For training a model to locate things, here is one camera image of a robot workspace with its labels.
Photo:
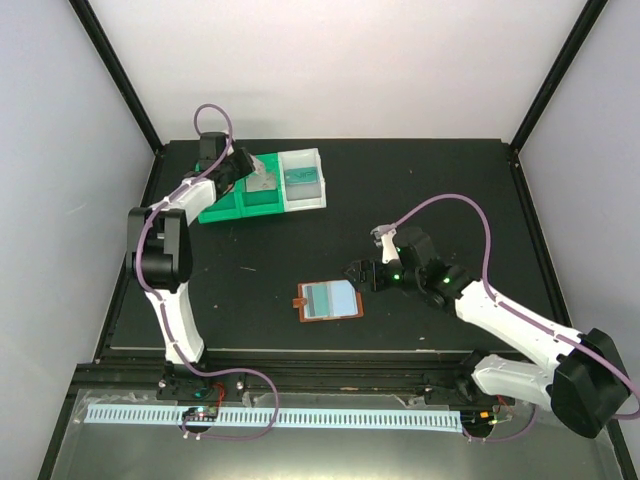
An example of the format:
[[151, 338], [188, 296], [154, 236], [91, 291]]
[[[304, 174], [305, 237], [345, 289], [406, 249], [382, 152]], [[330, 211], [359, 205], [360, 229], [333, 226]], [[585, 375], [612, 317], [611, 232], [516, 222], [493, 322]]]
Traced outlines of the green bin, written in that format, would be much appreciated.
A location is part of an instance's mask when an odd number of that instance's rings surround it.
[[198, 216], [200, 224], [233, 220], [240, 217], [239, 200], [237, 199], [238, 185], [243, 178], [242, 169], [231, 157], [225, 158], [206, 177], [214, 183], [216, 200], [205, 208]]
[[279, 156], [277, 153], [268, 153], [257, 155], [257, 157], [265, 164], [268, 174], [276, 177], [277, 189], [247, 193], [245, 180], [249, 176], [256, 176], [256, 174], [253, 172], [245, 177], [240, 184], [240, 210], [242, 216], [257, 217], [283, 213], [284, 199]]

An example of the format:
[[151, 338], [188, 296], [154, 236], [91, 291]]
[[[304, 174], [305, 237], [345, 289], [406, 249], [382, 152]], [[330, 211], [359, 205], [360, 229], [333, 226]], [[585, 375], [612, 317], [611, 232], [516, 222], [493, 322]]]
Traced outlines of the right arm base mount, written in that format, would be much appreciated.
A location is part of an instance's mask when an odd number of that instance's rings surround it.
[[508, 396], [489, 395], [476, 384], [469, 370], [461, 368], [435, 368], [419, 371], [418, 392], [430, 403], [464, 407], [489, 407], [504, 400], [508, 406], [516, 401]]

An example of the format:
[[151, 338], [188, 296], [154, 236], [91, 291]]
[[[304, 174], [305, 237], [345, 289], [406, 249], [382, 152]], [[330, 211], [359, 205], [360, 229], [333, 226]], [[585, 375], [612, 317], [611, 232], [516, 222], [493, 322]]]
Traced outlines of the right black frame post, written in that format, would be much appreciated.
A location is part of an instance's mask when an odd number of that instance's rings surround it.
[[510, 142], [510, 148], [517, 154], [522, 152], [607, 4], [607, 0], [585, 2]]

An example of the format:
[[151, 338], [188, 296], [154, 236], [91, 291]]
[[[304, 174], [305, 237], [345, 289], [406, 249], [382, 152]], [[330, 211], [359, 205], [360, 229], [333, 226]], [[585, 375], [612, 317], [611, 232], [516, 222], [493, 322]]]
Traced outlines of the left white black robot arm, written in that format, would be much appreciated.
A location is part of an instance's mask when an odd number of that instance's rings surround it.
[[187, 173], [156, 203], [129, 211], [126, 253], [126, 268], [151, 303], [160, 326], [167, 368], [183, 370], [179, 386], [193, 399], [213, 391], [215, 376], [207, 369], [206, 344], [189, 298], [193, 272], [189, 228], [257, 168], [246, 149], [234, 146], [229, 132], [202, 133], [199, 148], [200, 171]]

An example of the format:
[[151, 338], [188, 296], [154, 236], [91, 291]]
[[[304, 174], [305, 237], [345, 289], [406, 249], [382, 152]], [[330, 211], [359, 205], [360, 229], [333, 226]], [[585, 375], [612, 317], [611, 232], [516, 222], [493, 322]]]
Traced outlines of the white translucent bin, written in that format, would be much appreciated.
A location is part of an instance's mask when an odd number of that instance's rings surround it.
[[278, 153], [284, 211], [324, 209], [326, 182], [317, 148]]

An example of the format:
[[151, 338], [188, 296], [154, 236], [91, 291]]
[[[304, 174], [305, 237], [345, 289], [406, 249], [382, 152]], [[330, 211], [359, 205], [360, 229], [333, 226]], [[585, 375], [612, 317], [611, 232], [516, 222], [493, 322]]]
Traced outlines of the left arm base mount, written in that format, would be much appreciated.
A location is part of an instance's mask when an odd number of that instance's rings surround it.
[[184, 365], [167, 363], [158, 381], [156, 398], [178, 404], [213, 404], [224, 400], [235, 387], [234, 376], [202, 377]]

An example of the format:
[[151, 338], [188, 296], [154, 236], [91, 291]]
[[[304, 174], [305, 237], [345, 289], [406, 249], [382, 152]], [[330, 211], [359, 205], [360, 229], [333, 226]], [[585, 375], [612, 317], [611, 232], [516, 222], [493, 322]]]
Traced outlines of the teal VIP card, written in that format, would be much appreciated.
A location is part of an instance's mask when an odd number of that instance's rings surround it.
[[292, 168], [284, 171], [286, 185], [315, 184], [319, 182], [316, 167]]
[[307, 301], [305, 306], [307, 319], [325, 318], [330, 315], [329, 288], [325, 283], [306, 285], [303, 287], [303, 294]]

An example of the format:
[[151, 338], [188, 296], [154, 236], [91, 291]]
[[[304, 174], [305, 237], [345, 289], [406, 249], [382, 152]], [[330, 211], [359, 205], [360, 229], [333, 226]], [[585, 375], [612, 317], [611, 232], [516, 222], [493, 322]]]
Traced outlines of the black frame post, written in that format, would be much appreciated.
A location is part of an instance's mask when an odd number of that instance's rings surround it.
[[607, 0], [585, 2], [510, 142], [510, 148], [517, 154], [522, 152], [607, 4]]
[[163, 143], [91, 3], [87, 0], [69, 0], [68, 3], [84, 28], [140, 132], [152, 152], [158, 154], [163, 149]]

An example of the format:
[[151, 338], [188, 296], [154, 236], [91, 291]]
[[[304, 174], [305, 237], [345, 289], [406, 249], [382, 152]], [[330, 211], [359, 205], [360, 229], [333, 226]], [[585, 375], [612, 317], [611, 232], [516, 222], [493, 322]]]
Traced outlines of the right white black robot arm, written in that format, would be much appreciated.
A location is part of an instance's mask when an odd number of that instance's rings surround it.
[[359, 292], [391, 288], [416, 291], [426, 303], [500, 339], [523, 355], [513, 361], [474, 353], [471, 366], [454, 379], [457, 396], [479, 402], [486, 395], [529, 402], [572, 432], [593, 439], [631, 395], [613, 339], [558, 324], [504, 296], [490, 292], [461, 266], [448, 264], [418, 227], [372, 232], [382, 254], [355, 260], [344, 270]]

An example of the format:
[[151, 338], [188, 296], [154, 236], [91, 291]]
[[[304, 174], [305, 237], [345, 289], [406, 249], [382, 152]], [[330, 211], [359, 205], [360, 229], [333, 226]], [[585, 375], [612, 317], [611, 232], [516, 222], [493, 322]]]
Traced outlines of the brown leather card holder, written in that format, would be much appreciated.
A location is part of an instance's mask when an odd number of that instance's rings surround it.
[[361, 318], [364, 316], [364, 307], [363, 307], [363, 303], [362, 303], [362, 298], [361, 298], [361, 294], [357, 291], [357, 297], [358, 297], [358, 306], [359, 306], [359, 313], [356, 316], [351, 316], [351, 317], [334, 317], [331, 315], [325, 318], [317, 318], [317, 319], [307, 319], [305, 317], [305, 306], [307, 304], [306, 299], [304, 298], [304, 294], [303, 294], [303, 287], [309, 284], [316, 284], [316, 283], [325, 283], [328, 288], [329, 285], [332, 281], [339, 281], [339, 280], [331, 280], [331, 281], [324, 281], [324, 282], [309, 282], [309, 283], [300, 283], [298, 285], [298, 290], [297, 290], [297, 296], [292, 300], [292, 306], [294, 309], [296, 309], [298, 311], [299, 314], [299, 321], [301, 323], [311, 323], [311, 322], [320, 322], [320, 321], [332, 321], [332, 320], [341, 320], [341, 319], [353, 319], [353, 318]]

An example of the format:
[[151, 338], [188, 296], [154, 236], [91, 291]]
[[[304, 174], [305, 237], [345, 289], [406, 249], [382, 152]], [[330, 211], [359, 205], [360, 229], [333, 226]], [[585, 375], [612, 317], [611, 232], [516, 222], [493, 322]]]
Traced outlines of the middle green bin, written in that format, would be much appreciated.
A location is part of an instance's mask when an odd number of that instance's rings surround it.
[[279, 156], [277, 153], [268, 153], [257, 155], [257, 157], [265, 164], [268, 174], [276, 177], [277, 189], [247, 193], [245, 180], [249, 176], [256, 176], [256, 174], [253, 172], [245, 177], [240, 184], [240, 210], [242, 216], [257, 217], [283, 213], [284, 199]]

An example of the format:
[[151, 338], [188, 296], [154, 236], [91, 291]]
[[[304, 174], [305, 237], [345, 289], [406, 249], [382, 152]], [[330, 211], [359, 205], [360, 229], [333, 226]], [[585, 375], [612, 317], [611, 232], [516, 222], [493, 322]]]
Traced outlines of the small circuit board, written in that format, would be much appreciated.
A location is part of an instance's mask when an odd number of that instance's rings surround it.
[[182, 414], [183, 422], [214, 422], [218, 417], [215, 406], [193, 406]]

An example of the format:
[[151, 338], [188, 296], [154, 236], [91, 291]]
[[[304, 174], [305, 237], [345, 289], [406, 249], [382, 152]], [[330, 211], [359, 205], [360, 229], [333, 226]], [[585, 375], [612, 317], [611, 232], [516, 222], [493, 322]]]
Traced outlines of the light blue card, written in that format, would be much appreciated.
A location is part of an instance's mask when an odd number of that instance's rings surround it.
[[332, 316], [351, 317], [359, 313], [357, 291], [348, 280], [332, 281], [329, 295]]

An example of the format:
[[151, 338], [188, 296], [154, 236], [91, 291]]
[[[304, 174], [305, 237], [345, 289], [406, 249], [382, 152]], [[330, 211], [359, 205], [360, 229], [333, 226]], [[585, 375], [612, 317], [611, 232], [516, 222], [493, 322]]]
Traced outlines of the left black frame post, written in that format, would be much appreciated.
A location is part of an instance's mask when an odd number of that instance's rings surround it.
[[163, 149], [163, 143], [91, 3], [87, 0], [69, 0], [68, 3], [84, 28], [140, 132], [152, 152], [158, 154]]

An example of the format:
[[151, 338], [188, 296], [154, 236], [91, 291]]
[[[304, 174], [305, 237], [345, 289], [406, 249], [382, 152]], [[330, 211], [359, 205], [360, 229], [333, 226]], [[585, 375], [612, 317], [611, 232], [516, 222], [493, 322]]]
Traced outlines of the left green bin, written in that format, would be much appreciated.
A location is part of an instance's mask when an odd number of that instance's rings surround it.
[[238, 185], [243, 178], [242, 169], [231, 157], [225, 158], [206, 177], [214, 183], [216, 200], [205, 208], [198, 216], [200, 224], [233, 220], [240, 217], [239, 200], [237, 199]]

